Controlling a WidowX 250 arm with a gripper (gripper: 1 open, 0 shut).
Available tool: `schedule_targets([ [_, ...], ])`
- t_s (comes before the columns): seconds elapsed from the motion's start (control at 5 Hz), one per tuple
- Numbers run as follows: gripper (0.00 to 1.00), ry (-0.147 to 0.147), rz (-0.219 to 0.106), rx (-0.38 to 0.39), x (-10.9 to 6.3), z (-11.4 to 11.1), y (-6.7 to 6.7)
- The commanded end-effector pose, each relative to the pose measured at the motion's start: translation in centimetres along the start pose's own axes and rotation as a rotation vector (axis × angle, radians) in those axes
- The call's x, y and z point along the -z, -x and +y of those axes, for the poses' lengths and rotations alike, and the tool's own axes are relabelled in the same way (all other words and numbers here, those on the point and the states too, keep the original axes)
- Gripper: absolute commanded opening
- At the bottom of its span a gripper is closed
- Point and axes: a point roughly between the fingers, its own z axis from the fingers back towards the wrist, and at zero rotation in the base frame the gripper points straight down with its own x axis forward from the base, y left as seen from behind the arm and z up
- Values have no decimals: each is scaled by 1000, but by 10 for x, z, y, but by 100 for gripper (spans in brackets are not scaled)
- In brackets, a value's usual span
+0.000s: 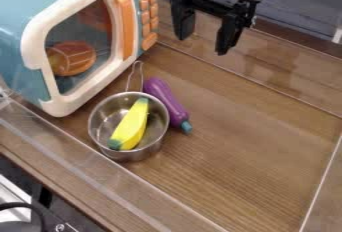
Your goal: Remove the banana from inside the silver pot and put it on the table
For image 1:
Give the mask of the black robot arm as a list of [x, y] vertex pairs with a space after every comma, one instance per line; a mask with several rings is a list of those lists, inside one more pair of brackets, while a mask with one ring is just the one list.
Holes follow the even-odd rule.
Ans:
[[217, 32], [215, 52], [226, 55], [237, 46], [245, 28], [256, 21], [256, 11], [261, 0], [170, 0], [174, 33], [186, 40], [195, 31], [197, 12], [222, 20]]

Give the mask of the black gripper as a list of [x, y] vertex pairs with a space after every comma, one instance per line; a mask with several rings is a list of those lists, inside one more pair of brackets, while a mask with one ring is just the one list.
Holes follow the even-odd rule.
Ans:
[[261, 0], [171, 0], [174, 33], [185, 40], [195, 29], [195, 9], [225, 15], [217, 34], [215, 52], [226, 55], [238, 43], [244, 26], [250, 27]]

